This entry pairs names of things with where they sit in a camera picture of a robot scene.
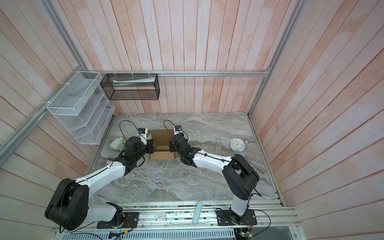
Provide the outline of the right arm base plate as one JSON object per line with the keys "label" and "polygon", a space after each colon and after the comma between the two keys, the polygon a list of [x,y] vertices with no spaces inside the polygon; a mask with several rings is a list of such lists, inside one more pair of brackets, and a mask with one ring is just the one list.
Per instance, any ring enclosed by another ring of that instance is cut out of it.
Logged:
{"label": "right arm base plate", "polygon": [[242,216],[238,216],[232,210],[215,209],[219,226],[254,226],[257,225],[255,211],[247,209]]}

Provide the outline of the brown cardboard box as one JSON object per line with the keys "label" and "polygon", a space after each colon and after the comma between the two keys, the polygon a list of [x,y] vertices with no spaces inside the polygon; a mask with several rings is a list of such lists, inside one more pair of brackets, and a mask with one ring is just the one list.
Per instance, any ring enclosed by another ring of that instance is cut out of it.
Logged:
{"label": "brown cardboard box", "polygon": [[149,130],[148,137],[153,140],[155,151],[150,154],[151,161],[168,161],[176,158],[175,152],[170,152],[169,142],[173,135],[168,130]]}

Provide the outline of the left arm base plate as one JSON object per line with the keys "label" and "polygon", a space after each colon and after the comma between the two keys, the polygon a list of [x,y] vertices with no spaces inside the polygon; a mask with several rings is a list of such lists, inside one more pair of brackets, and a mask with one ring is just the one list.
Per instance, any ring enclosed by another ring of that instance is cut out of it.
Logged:
{"label": "left arm base plate", "polygon": [[134,229],[138,225],[139,212],[124,212],[123,208],[115,203],[106,202],[106,204],[114,207],[117,211],[111,221],[100,221],[97,224],[97,229],[117,229],[130,228]]}

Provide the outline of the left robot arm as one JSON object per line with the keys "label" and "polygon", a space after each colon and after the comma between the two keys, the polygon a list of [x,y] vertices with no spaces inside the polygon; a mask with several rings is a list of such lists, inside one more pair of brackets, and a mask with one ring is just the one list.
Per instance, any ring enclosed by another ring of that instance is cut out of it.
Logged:
{"label": "left robot arm", "polygon": [[145,140],[142,136],[130,137],[123,152],[109,165],[76,180],[62,180],[45,210],[45,218],[68,231],[91,222],[105,222],[112,228],[122,227],[125,220],[122,207],[112,202],[90,206],[89,198],[104,186],[129,174],[138,167],[140,159],[154,150],[153,140]]}

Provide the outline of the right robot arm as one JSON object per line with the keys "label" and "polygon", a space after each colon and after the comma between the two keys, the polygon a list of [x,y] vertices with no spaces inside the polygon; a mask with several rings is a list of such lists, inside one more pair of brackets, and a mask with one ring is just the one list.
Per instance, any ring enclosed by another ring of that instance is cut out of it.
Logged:
{"label": "right robot arm", "polygon": [[234,220],[244,218],[251,194],[256,189],[260,177],[242,155],[223,157],[207,153],[191,147],[183,134],[171,137],[169,147],[171,152],[178,153],[181,162],[185,165],[222,174],[234,194],[229,215]]}

